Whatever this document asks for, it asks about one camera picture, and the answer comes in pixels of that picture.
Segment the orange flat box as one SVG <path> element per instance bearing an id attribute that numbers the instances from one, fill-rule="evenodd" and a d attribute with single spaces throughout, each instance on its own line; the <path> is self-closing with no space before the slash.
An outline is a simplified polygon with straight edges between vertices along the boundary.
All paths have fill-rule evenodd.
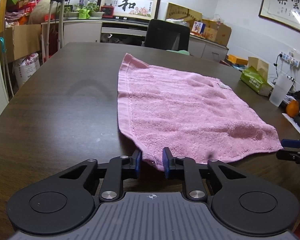
<path id="1" fill-rule="evenodd" d="M 233 64 L 239 64 L 239 65 L 244 65 L 246 66 L 248 64 L 248 60 L 247 59 L 243 59 L 241 57 L 229 54 L 228 55 L 228 60 L 233 63 Z"/>

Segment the pink terry towel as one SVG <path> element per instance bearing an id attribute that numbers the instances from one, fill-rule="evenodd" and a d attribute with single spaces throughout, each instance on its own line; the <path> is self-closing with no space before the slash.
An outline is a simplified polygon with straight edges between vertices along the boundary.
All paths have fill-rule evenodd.
<path id="1" fill-rule="evenodd" d="M 164 168 L 165 147 L 200 164 L 281 149 L 275 127 L 217 78 L 149 65 L 126 54 L 117 91 L 120 132 L 157 170 Z"/>

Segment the white low cabinet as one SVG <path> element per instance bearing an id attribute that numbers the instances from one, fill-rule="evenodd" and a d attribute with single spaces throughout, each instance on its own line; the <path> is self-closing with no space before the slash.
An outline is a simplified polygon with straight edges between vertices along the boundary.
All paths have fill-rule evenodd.
<path id="1" fill-rule="evenodd" d="M 148 24 L 116 20 L 65 20 L 63 22 L 64 43 L 107 42 L 110 37 L 127 36 L 145 40 Z M 212 61 L 223 61 L 229 49 L 202 37 L 190 35 L 189 52 L 195 57 Z"/>

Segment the green tissue box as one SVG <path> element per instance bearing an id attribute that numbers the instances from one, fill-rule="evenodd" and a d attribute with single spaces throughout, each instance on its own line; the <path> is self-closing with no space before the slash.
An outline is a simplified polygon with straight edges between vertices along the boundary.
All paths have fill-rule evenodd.
<path id="1" fill-rule="evenodd" d="M 272 90 L 271 85 L 267 83 L 254 67 L 248 67 L 243 70 L 240 80 L 261 96 L 268 97 Z"/>

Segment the white rice sack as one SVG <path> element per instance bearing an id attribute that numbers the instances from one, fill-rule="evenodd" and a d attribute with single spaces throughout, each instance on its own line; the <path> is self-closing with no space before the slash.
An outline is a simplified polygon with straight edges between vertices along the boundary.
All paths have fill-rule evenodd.
<path id="1" fill-rule="evenodd" d="M 33 53 L 15 60 L 13 62 L 13 69 L 18 87 L 21 88 L 39 68 L 40 62 L 38 53 Z"/>

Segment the red blender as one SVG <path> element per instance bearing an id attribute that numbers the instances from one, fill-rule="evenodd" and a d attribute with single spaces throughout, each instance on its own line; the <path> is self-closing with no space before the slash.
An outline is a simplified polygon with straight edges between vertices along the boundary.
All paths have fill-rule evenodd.
<path id="1" fill-rule="evenodd" d="M 104 5 L 100 7 L 100 11 L 103 12 L 102 18 L 113 18 L 115 1 L 104 0 Z"/>

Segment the green cushion on chair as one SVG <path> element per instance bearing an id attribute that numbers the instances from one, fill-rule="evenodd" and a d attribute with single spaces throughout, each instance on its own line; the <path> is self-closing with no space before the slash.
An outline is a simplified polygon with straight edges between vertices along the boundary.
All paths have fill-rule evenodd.
<path id="1" fill-rule="evenodd" d="M 186 50 L 167 50 L 167 51 L 178 53 L 178 54 L 183 54 L 183 55 L 188 55 L 188 56 L 190 55 L 190 53 Z"/>

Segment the black office chair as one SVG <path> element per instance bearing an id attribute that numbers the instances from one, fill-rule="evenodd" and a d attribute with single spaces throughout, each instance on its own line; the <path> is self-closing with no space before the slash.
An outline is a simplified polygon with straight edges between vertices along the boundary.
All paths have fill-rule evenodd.
<path id="1" fill-rule="evenodd" d="M 161 50 L 188 51 L 190 28 L 163 20 L 150 20 L 144 46 Z"/>

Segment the framed lotus calligraphy picture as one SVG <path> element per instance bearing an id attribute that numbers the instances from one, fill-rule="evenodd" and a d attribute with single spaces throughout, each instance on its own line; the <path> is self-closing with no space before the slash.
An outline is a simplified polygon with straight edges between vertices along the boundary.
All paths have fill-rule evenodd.
<path id="1" fill-rule="evenodd" d="M 138 20 L 149 22 L 158 17 L 161 0 L 116 0 L 113 18 L 116 20 Z M 104 0 L 98 0 L 102 7 Z"/>

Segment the large cardboard box right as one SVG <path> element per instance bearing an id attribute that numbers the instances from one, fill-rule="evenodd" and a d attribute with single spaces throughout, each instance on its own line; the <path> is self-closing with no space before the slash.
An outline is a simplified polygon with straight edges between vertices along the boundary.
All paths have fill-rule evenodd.
<path id="1" fill-rule="evenodd" d="M 202 19 L 202 21 L 205 24 L 203 37 L 226 47 L 228 45 L 232 29 L 223 23 L 218 24 L 212 20 Z"/>

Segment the orange fruit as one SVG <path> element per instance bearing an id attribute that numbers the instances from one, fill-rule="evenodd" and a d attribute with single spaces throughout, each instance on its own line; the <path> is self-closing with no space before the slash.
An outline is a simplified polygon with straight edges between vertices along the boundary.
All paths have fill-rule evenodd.
<path id="1" fill-rule="evenodd" d="M 286 113 L 291 118 L 298 116 L 300 111 L 299 102 L 296 100 L 292 100 L 286 107 Z"/>

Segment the translucent plastic cup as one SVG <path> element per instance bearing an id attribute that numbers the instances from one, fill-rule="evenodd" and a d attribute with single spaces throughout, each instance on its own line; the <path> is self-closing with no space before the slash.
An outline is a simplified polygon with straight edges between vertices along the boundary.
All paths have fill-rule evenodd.
<path id="1" fill-rule="evenodd" d="M 276 107 L 279 107 L 287 93 L 290 91 L 293 83 L 294 79 L 291 76 L 287 74 L 280 74 L 277 78 L 269 101 Z"/>

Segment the wall power strip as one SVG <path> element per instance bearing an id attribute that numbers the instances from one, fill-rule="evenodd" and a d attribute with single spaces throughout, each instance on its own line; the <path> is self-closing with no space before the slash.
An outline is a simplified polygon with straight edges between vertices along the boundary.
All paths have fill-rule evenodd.
<path id="1" fill-rule="evenodd" d="M 288 54 L 280 52 L 279 57 L 282 61 L 288 63 L 291 67 L 299 68 L 300 66 L 300 53 L 296 51 L 290 51 Z"/>

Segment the flat leaning cardboard sheet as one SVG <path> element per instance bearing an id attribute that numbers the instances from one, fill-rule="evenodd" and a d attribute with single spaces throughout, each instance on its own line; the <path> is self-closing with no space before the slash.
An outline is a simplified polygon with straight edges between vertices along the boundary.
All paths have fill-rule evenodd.
<path id="1" fill-rule="evenodd" d="M 185 22 L 192 28 L 195 21 L 200 22 L 203 16 L 201 12 L 183 7 L 181 5 L 168 3 L 165 19 L 173 19 L 179 22 Z"/>

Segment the cardboard box on floor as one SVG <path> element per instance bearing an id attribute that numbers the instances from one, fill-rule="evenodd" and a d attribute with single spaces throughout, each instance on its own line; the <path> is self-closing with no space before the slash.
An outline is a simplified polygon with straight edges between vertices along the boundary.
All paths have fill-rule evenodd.
<path id="1" fill-rule="evenodd" d="M 40 51 L 41 25 L 16 25 L 5 30 L 8 63 Z"/>

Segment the white paper sheet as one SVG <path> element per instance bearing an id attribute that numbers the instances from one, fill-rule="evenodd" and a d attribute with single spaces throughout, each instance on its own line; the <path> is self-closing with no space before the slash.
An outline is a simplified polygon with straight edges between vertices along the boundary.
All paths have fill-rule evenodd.
<path id="1" fill-rule="evenodd" d="M 291 124 L 292 126 L 298 131 L 298 133 L 300 134 L 300 126 L 293 120 L 293 118 L 291 118 L 288 114 L 286 113 L 283 113 L 282 114 L 285 119 L 287 119 Z"/>

